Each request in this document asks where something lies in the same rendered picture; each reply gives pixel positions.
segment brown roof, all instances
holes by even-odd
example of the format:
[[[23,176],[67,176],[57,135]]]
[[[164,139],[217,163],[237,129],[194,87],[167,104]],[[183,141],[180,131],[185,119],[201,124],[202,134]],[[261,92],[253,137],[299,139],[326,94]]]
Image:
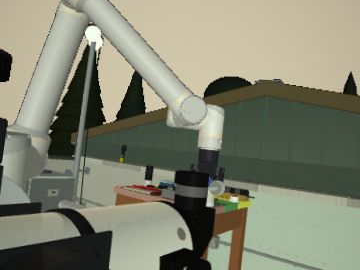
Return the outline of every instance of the brown roof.
[[[264,96],[360,114],[359,96],[301,86],[273,83],[270,81],[239,88],[236,90],[228,91],[226,93],[220,93],[203,99],[206,104],[225,106]],[[90,128],[88,137],[95,137],[127,128],[166,120],[167,109],[168,107],[135,117],[130,117],[128,119],[110,122],[108,124]],[[77,132],[71,134],[71,141],[76,140]]]

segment black band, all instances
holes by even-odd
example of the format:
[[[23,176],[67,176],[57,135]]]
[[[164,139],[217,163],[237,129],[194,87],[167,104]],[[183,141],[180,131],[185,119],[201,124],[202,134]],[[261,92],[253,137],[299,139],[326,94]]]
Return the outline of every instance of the black band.
[[[80,235],[95,234],[94,228],[91,226],[88,220],[74,209],[51,209],[46,212],[55,212],[65,215],[79,230]]]

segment gray band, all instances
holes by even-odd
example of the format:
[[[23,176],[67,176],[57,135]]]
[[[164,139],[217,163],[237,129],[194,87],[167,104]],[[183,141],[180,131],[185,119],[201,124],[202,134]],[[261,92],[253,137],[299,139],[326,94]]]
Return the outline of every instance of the gray band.
[[[206,198],[208,187],[191,187],[176,184],[175,195],[189,198]]]

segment table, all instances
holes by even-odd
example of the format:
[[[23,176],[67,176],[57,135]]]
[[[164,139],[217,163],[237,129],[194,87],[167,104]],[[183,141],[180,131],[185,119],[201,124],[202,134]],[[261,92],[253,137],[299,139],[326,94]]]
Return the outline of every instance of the table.
[[[115,205],[127,205],[136,203],[148,203],[155,201],[167,201],[174,203],[174,200],[166,199],[161,196],[150,196],[123,189],[121,186],[114,187],[116,193]],[[224,197],[230,195],[239,196],[242,201],[249,201],[249,198],[242,195],[223,193]],[[229,258],[229,270],[241,270],[242,254],[244,249],[244,238],[247,218],[247,208],[242,208],[224,213],[224,206],[215,206],[215,223],[213,237],[233,230],[231,237],[231,249]],[[201,259],[207,260],[209,247],[204,252]]]

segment sky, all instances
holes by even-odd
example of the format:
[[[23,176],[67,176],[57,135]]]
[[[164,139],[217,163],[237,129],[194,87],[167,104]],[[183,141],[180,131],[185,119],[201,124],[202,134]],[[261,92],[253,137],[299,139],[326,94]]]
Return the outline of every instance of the sky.
[[[360,85],[360,0],[109,0],[195,94],[224,76],[343,92]],[[0,0],[0,49],[13,56],[0,117],[16,120],[60,0]],[[86,47],[84,36],[60,101]],[[134,73],[104,37],[98,65],[106,123]],[[167,107],[143,81],[146,112]]]

